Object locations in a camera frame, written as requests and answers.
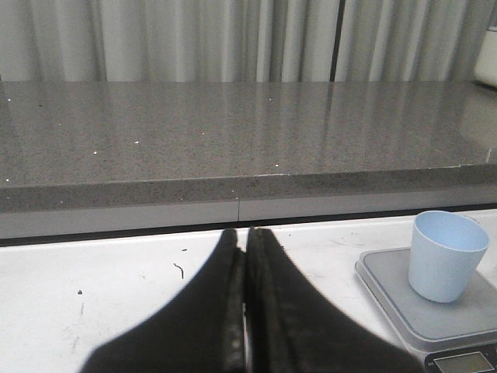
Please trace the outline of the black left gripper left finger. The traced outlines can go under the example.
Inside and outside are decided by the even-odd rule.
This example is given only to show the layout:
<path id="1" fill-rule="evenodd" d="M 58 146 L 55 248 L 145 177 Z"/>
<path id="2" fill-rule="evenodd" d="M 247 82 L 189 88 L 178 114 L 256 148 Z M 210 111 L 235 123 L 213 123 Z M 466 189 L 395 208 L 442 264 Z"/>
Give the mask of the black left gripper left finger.
<path id="1" fill-rule="evenodd" d="M 98 347 L 83 372 L 243 372 L 245 254 L 226 229 L 195 277 L 162 309 Z"/>

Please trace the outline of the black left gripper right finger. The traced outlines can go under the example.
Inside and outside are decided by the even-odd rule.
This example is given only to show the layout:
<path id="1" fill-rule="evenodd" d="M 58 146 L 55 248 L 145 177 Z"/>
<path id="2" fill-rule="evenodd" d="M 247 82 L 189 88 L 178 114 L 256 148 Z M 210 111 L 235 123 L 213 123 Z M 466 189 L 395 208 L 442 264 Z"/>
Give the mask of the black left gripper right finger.
<path id="1" fill-rule="evenodd" d="M 422 372 L 329 302 L 297 269 L 273 232 L 251 228 L 245 301 L 254 372 Z"/>

